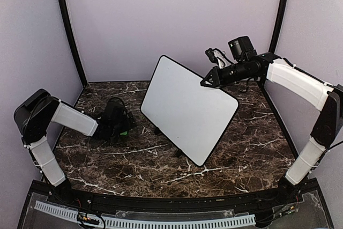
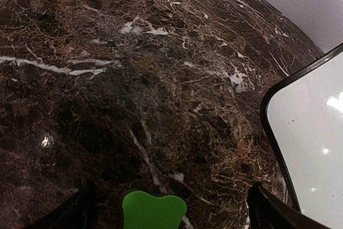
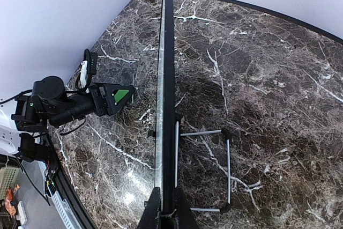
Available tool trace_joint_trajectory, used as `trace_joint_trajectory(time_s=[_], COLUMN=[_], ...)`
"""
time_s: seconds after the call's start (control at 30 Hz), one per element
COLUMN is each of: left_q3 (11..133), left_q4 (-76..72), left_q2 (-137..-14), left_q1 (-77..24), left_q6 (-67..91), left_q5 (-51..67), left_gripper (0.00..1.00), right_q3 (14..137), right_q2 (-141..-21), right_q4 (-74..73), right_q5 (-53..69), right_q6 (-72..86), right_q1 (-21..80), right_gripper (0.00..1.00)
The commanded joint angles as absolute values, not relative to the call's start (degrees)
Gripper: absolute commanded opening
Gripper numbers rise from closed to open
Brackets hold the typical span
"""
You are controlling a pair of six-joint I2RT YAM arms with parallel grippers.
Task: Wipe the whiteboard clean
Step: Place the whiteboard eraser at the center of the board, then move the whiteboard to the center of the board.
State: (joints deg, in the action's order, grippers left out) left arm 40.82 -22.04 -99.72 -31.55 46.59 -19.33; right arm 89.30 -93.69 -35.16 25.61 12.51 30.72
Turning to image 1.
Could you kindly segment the white whiteboard black frame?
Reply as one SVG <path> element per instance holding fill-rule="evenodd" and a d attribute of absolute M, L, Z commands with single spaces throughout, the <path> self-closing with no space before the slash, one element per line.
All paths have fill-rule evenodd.
<path fill-rule="evenodd" d="M 203 87 L 201 81 L 201 76 L 162 55 L 140 108 L 197 166 L 206 163 L 239 107 L 235 97 Z"/>

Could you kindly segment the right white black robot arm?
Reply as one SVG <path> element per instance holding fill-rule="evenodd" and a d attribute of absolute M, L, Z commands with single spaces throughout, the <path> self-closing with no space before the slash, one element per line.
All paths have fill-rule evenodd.
<path fill-rule="evenodd" d="M 278 204 L 285 204 L 294 196 L 293 187 L 336 146 L 334 141 L 342 128 L 342 85 L 322 81 L 272 52 L 258 54 L 248 36 L 229 41 L 228 46 L 233 61 L 218 48 L 205 51 L 215 67 L 200 82 L 201 86 L 220 88 L 240 80 L 270 81 L 300 96 L 319 111 L 309 141 L 279 181 L 280 188 L 273 193 Z"/>

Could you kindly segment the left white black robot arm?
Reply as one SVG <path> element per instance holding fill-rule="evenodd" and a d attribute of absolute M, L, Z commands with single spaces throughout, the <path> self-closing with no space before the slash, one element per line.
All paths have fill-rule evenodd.
<path fill-rule="evenodd" d="M 23 146 L 28 149 L 35 166 L 55 189 L 55 197 L 64 205 L 72 205 L 75 192 L 69 183 L 48 143 L 49 126 L 59 124 L 84 136 L 100 141 L 126 134 L 136 127 L 133 114 L 118 97 L 108 100 L 106 107 L 97 117 L 92 117 L 44 89 L 37 90 L 14 111 L 14 121 L 20 131 Z"/>

